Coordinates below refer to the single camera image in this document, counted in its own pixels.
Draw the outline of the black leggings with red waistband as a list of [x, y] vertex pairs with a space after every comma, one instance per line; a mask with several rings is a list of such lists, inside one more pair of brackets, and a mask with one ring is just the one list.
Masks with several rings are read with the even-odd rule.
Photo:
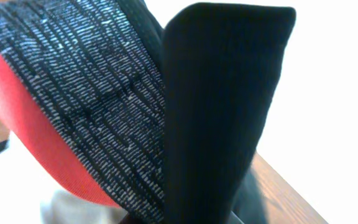
[[266, 223], [251, 169], [296, 21], [199, 2], [0, 1], [0, 119], [64, 188], [137, 223]]

